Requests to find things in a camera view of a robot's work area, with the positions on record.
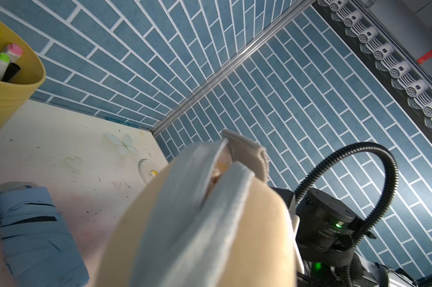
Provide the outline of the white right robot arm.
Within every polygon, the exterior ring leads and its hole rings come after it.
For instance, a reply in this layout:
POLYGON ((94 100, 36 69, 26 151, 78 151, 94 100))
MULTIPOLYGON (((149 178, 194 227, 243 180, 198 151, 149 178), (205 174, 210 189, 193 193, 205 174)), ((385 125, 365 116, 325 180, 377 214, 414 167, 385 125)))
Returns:
MULTIPOLYGON (((330 210, 331 215, 339 211, 347 212, 357 220, 353 212, 346 210, 345 204, 328 194, 313 189, 314 199, 323 206, 335 204, 336 207, 328 206, 325 211, 330 210)), ((337 287, 340 279, 336 273, 336 263, 341 263, 342 251, 334 249, 337 255, 323 253, 309 249, 305 245, 298 245, 301 259, 298 263, 298 286, 300 287, 337 287)), ((414 280, 412 276, 402 269, 393 269, 383 264, 372 263, 362 256, 354 253, 350 256, 350 275, 355 287, 432 287, 432 276, 425 279, 414 280)))

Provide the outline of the light blue umbrella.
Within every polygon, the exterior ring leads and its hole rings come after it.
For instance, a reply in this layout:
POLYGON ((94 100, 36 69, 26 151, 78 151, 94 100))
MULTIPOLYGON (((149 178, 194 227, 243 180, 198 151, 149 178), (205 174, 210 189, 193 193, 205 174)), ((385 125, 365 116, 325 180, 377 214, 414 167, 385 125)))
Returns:
POLYGON ((5 264, 20 287, 84 287, 90 276, 63 215, 45 187, 0 192, 5 264))

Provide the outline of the beige zippered umbrella case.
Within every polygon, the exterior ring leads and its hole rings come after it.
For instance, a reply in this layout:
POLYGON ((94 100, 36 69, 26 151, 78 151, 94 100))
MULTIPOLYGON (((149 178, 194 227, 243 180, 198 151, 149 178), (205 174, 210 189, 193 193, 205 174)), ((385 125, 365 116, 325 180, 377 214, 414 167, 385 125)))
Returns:
POLYGON ((97 287, 294 287, 295 234, 265 147, 224 130, 184 148, 109 239, 97 287))

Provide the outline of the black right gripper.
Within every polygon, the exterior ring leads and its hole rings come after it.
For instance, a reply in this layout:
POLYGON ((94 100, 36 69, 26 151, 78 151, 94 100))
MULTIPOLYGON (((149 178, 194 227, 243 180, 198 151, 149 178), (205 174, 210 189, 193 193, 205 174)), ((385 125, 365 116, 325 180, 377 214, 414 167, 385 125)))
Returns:
POLYGON ((339 287, 344 265, 350 265, 355 287, 377 286, 377 269, 355 253, 352 240, 361 218, 340 200, 311 188, 300 203, 294 192, 275 188, 291 216, 300 255, 297 286, 339 287))

